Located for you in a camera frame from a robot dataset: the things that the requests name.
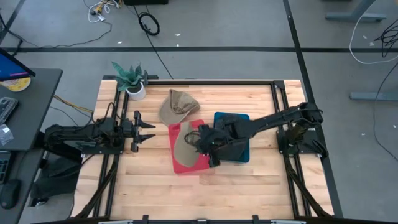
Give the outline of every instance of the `wooden tabletop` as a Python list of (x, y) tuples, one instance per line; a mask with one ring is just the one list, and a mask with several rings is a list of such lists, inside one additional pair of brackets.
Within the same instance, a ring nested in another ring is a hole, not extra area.
[[(305, 101), (300, 80), (285, 80), (290, 106)], [(191, 94), (201, 106), (185, 121), (202, 119), (213, 125), (217, 111), (248, 114), (251, 119), (275, 113), (271, 89), (262, 85), (149, 85), (142, 101), (129, 101), (127, 117), (139, 110), (142, 120), (156, 126), (142, 134), (156, 134), (130, 151), (132, 139), (126, 141), (119, 160), (111, 219), (151, 220), (260, 219), (293, 218), (289, 188), (282, 156), (276, 141), (276, 129), (258, 133), (250, 141), (250, 161), (246, 164), (222, 162), (221, 166), (200, 174), (176, 175), (172, 167), (169, 134), (159, 121), (158, 110), (169, 89)], [(103, 80), (98, 93), (95, 118), (104, 116), (114, 99), (116, 82)], [(278, 91), (280, 105), (282, 100)], [(121, 97), (120, 114), (123, 97)], [(317, 202), (333, 213), (320, 159), (314, 154), (300, 155), (305, 183)], [(87, 204), (98, 186), (102, 155), (95, 155), (81, 169), (75, 192), (76, 215)], [(300, 214), (303, 206), (296, 188)], [(103, 214), (105, 201), (101, 206)]]

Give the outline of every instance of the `white pot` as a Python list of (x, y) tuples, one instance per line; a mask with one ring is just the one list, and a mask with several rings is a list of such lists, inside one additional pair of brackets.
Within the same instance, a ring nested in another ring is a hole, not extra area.
[(142, 82), (140, 84), (141, 84), (141, 89), (137, 93), (131, 93), (129, 89), (126, 90), (126, 92), (129, 94), (132, 100), (138, 101), (144, 99), (146, 95), (144, 84), (142, 84)]

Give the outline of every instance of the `desk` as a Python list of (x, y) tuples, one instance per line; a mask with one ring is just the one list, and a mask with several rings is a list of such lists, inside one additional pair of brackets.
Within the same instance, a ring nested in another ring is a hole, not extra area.
[(0, 146), (0, 150), (20, 150), (15, 152), (16, 159), (8, 179), (19, 179), (22, 182), (18, 204), (10, 210), (0, 207), (2, 223), (18, 223), (21, 217), (44, 154), (44, 149), (34, 147), (34, 143), (62, 74), (62, 70), (59, 69), (32, 68), (32, 70), (36, 73), (36, 77), (32, 79), (26, 90), (14, 93), (0, 86), (1, 97), (9, 96), (19, 101), (18, 108), (6, 122), (14, 139), (5, 146)]
[[(255, 214), (260, 219), (293, 218), (276, 129), (258, 133), (251, 139), (250, 161), (247, 164), (222, 162), (221, 166), (200, 174), (178, 176), (172, 168), (167, 127), (157, 115), (169, 89), (173, 88), (191, 94), (201, 105), (201, 109), (187, 116), (186, 121), (202, 119), (212, 125), (216, 111), (246, 113), (251, 119), (260, 118), (275, 113), (270, 85), (255, 84), (256, 81), (252, 85), (237, 85), (226, 80), (220, 81), (219, 85), (214, 85), (216, 81), (210, 81), (212, 85), (181, 84), (199, 83), (200, 80), (178, 82), (153, 81), (146, 86), (147, 96), (142, 101), (129, 100), (127, 118), (132, 119), (134, 111), (139, 110), (144, 122), (156, 126), (154, 129), (143, 129), (141, 133), (156, 134), (156, 137), (145, 141), (137, 154), (130, 151), (132, 140), (126, 140), (119, 160), (111, 219), (140, 220), (143, 215), (149, 215), (150, 220), (248, 220)], [(290, 106), (305, 101), (300, 80), (285, 80), (284, 83)], [(115, 91), (116, 81), (101, 82), (96, 118), (104, 116)], [(119, 100), (120, 114), (123, 97)], [(321, 160), (314, 154), (302, 154), (300, 158), (307, 188), (327, 212), (333, 213)], [(102, 160), (103, 156), (96, 155), (82, 168), (72, 216), (82, 210), (95, 192)], [(300, 214), (303, 215), (298, 190), (296, 194)], [(101, 205), (104, 211), (104, 200)]]

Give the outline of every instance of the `black desk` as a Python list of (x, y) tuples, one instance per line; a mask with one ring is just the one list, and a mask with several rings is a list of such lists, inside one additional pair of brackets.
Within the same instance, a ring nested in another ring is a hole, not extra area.
[[(0, 86), (0, 97), (9, 96), (19, 101), (18, 108), (6, 123), (14, 139), (5, 146), (0, 146), (0, 150), (24, 150), (16, 153), (8, 178), (19, 179), (22, 182), (19, 201), (10, 210), (0, 207), (1, 223), (18, 223), (21, 217), (44, 154), (44, 149), (33, 146), (62, 74), (60, 69), (32, 68), (32, 70), (36, 73), (36, 77), (32, 79), (26, 90), (14, 93)], [(16, 174), (19, 166), (21, 166), (19, 173)]]

